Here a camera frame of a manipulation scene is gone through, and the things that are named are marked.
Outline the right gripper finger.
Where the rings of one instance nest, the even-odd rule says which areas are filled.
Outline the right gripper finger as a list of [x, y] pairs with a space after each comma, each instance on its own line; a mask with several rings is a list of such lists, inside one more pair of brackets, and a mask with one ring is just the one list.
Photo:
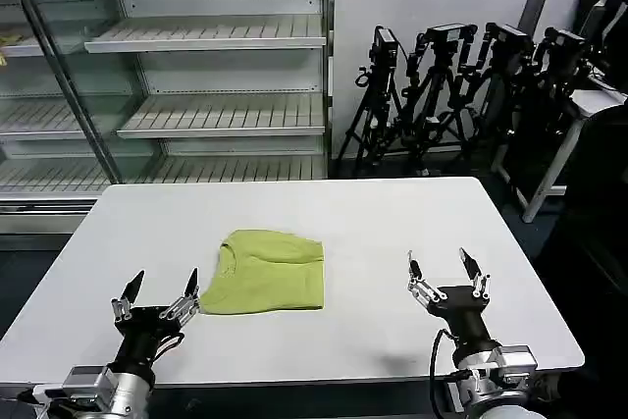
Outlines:
[[413, 256], [413, 251], [407, 252], [409, 280], [407, 289], [413, 298], [427, 311], [437, 305], [443, 305], [448, 296], [439, 288], [433, 287], [424, 277], [418, 261]]
[[489, 301], [491, 298], [489, 294], [491, 275], [484, 274], [477, 260], [463, 247], [459, 248], [459, 257], [472, 283], [472, 296], [477, 299]]

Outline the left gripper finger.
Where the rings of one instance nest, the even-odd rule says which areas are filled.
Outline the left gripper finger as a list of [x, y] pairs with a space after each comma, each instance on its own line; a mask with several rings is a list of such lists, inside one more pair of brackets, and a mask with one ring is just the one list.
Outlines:
[[191, 272], [183, 294], [159, 313], [159, 319], [177, 322], [180, 327], [183, 327], [199, 312], [198, 293], [198, 268], [195, 267]]
[[144, 277], [144, 270], [140, 270], [125, 286], [119, 298], [111, 300], [111, 306], [116, 323], [127, 321], [131, 318], [131, 308], [139, 294]]

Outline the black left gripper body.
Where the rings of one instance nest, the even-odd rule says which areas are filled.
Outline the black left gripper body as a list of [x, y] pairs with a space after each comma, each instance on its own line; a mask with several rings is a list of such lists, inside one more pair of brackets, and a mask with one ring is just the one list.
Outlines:
[[154, 362], [164, 353], [158, 349], [169, 340], [177, 342], [166, 351], [178, 346], [184, 338], [181, 322], [161, 318], [165, 306], [134, 307], [131, 317], [115, 323], [123, 336], [115, 359], [108, 364], [114, 374], [132, 374], [143, 381], [154, 381]]

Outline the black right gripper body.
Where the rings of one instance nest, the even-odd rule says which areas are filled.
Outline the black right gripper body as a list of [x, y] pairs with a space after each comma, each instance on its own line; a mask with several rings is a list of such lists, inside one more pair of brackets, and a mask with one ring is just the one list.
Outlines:
[[499, 346], [484, 323], [482, 314], [489, 302], [475, 297], [470, 286], [442, 287], [445, 300], [430, 301], [427, 311], [445, 320], [450, 333], [455, 337], [453, 356], [470, 356], [492, 351]]

